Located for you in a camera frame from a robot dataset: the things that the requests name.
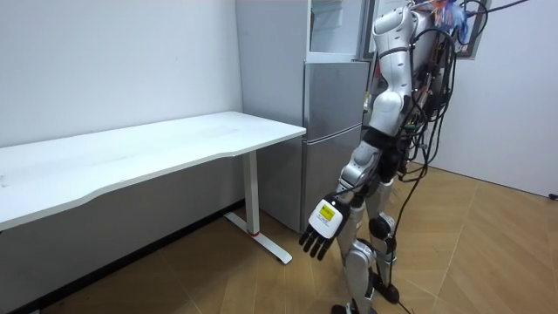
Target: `freezer door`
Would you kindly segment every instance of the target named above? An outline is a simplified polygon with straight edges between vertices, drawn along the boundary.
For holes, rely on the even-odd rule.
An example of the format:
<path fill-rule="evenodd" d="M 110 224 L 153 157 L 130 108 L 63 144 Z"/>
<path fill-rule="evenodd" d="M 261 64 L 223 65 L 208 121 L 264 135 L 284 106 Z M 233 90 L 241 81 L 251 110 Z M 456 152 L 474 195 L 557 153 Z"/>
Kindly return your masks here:
<path fill-rule="evenodd" d="M 301 231 L 306 229 L 312 210 L 335 190 L 343 167 L 360 142 L 360 126 L 327 140 L 304 145 L 303 210 Z"/>
<path fill-rule="evenodd" d="M 370 64 L 306 65 L 306 140 L 321 140 L 362 122 Z"/>

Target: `wire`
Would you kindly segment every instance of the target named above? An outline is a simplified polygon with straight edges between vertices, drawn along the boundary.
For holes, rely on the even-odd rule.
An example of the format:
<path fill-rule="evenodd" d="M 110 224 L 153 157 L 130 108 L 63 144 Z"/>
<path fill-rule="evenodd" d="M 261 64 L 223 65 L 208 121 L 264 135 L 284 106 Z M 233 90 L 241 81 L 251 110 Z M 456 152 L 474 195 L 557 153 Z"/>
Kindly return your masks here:
<path fill-rule="evenodd" d="M 408 314 L 415 314 L 415 311 L 411 308 L 411 311 L 409 311 L 402 303 L 401 301 L 398 301 L 399 306 L 401 306 L 403 308 L 403 310 L 405 310 L 405 312 L 407 312 Z"/>
<path fill-rule="evenodd" d="M 515 1 L 515 2 L 508 3 L 508 4 L 505 4 L 505 5 L 496 7 L 496 8 L 492 8 L 492 9 L 487 10 L 487 11 L 483 11 L 483 12 L 480 12 L 480 11 L 469 12 L 469 15 L 479 15 L 479 14 L 492 13 L 492 12 L 495 12 L 495 11 L 498 11 L 498 10 L 504 10 L 504 9 L 507 9 L 507 8 L 511 8 L 511 7 L 513 7 L 513 6 L 517 5 L 517 4 L 525 3 L 525 2 L 527 2 L 527 1 L 529 1 L 529 0 L 519 0 L 519 1 Z"/>
<path fill-rule="evenodd" d="M 480 30 L 477 32 L 476 35 L 471 35 L 471 37 L 469 38 L 469 42 L 468 43 L 463 43 L 461 42 L 461 39 L 459 37 L 459 31 L 458 32 L 458 36 L 457 36 L 457 41 L 459 42 L 459 44 L 461 44 L 462 46 L 465 45 L 469 45 L 470 43 L 474 42 L 475 40 L 477 40 L 477 38 L 480 36 L 480 34 L 482 34 L 482 32 L 485 30 L 485 28 L 487 27 L 487 23 L 488 23 L 488 8 L 479 0 L 466 0 L 464 1 L 462 4 L 460 4 L 461 6 L 464 7 L 464 9 L 466 8 L 468 3 L 477 3 L 479 5 L 479 7 L 482 8 L 483 11 L 481 12 L 475 12 L 475 13 L 479 13 L 479 14 L 484 14 L 485 18 L 484 18 L 484 23 L 482 24 L 482 26 L 480 27 Z"/>
<path fill-rule="evenodd" d="M 437 64 L 443 63 L 444 65 L 444 73 L 442 75 L 442 79 L 441 79 L 441 83 L 440 83 L 440 87 L 438 89 L 438 94 L 436 95 L 436 101 L 438 101 L 438 104 L 435 105 L 434 107 L 434 111 L 431 113 L 433 114 L 434 112 L 436 113 L 434 115 L 434 117 L 428 118 L 426 117 L 424 110 L 422 109 L 422 107 L 420 107 L 420 105 L 417 103 L 417 100 L 415 99 L 414 95 L 411 96 L 412 99 L 412 103 L 413 103 L 413 108 L 419 108 L 420 111 L 420 118 L 422 119 L 422 124 L 421 126 L 417 127 L 416 129 L 418 129 L 419 131 L 417 133 L 412 133 L 412 134 L 402 134 L 401 137 L 409 137 L 410 135 L 412 136 L 412 140 L 411 142 L 415 144 L 415 153 L 413 155 L 413 159 L 416 157 L 417 152 L 420 150 L 420 152 L 422 153 L 422 157 L 423 157 L 423 166 L 415 169 L 411 172 L 408 172 L 407 174 L 412 174 L 412 173 L 417 173 L 419 172 L 419 175 L 417 177 L 411 178 L 411 179 L 405 179 L 405 176 L 401 177 L 400 180 L 402 182 L 414 182 L 411 191 L 409 192 L 409 194 L 407 195 L 403 205 L 401 206 L 401 209 L 399 210 L 398 213 L 398 219 L 397 222 L 395 224 L 395 229 L 393 230 L 393 239 L 396 240 L 397 239 L 397 233 L 398 233 L 398 229 L 399 229 L 399 225 L 402 221 L 402 217 L 403 217 L 403 213 L 405 212 L 405 209 L 407 208 L 407 205 L 409 203 L 409 201 L 412 198 L 412 195 L 414 194 L 415 190 L 417 189 L 417 187 L 419 186 L 420 181 L 426 177 L 426 175 L 428 174 L 428 168 L 430 166 L 430 163 L 432 163 L 432 161 L 436 158 L 437 154 L 438 154 L 438 150 L 439 150 L 439 142 L 440 142 L 440 134 L 441 134 L 441 128 L 442 128 L 442 124 L 443 124 L 443 119 L 446 115 L 447 112 L 447 108 L 449 106 L 449 102 L 451 100 L 451 97 L 453 95 L 453 85 L 455 82 L 455 69 L 456 69 L 456 63 L 457 63 L 457 53 L 455 50 L 455 43 L 454 43 L 454 38 L 448 34 L 445 31 L 441 31 L 439 29 L 429 29 L 429 30 L 425 30 L 420 32 L 412 41 L 411 41 L 411 61 L 413 59 L 413 49 L 415 43 L 422 37 L 424 36 L 426 33 L 428 32 L 432 32 L 435 31 L 438 33 L 438 35 L 441 35 L 444 40 L 437 44 L 436 50 L 443 50 L 446 53 L 441 53 L 440 54 L 440 58 L 443 58 L 441 60 L 435 60 L 435 62 L 437 62 Z M 434 71 L 438 71 L 439 68 L 437 66 L 435 66 L 432 69 L 432 72 Z M 433 122 L 433 128 L 432 128 L 432 133 L 430 134 L 430 138 L 427 140 L 425 137 L 425 132 L 428 129 L 428 125 L 430 122 Z M 433 155 L 431 155 L 432 153 L 432 144 L 434 143 L 434 137 L 436 137 L 436 148 L 433 151 Z M 395 258 L 395 255 L 392 255 L 391 257 L 391 263 L 390 263 L 390 283 L 392 280 L 392 274 L 393 274 L 393 259 Z"/>

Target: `white wall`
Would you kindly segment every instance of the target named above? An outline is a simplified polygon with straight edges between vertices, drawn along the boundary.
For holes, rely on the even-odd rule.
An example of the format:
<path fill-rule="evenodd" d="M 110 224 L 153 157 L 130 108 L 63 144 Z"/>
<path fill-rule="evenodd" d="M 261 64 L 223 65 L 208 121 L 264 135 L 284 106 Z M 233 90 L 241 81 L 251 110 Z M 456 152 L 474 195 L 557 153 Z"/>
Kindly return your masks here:
<path fill-rule="evenodd" d="M 458 63 L 435 167 L 558 193 L 557 11 L 541 0 L 490 15 L 476 59 Z"/>
<path fill-rule="evenodd" d="M 234 0 L 0 2 L 0 147 L 241 109 Z M 224 159 L 6 230 L 0 313 L 241 198 Z"/>

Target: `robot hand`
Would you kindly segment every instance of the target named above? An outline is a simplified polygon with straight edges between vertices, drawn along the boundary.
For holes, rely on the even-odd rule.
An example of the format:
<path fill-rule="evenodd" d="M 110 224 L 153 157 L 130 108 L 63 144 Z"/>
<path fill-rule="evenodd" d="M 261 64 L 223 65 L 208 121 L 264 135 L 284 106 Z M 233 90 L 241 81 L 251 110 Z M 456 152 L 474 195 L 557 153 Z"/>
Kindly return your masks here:
<path fill-rule="evenodd" d="M 349 205 L 337 201 L 333 194 L 325 196 L 310 215 L 308 228 L 298 243 L 303 246 L 304 252 L 312 248 L 310 256 L 317 254 L 317 259 L 321 261 L 349 216 Z"/>

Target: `desk top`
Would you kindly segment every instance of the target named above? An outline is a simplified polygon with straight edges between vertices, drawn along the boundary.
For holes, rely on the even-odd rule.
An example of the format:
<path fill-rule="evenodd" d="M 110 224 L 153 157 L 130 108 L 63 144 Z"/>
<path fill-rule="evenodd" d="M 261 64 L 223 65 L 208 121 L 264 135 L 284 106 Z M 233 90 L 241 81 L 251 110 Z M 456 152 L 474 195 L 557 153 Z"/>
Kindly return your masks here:
<path fill-rule="evenodd" d="M 306 130 L 226 112 L 0 148 L 0 230 Z"/>

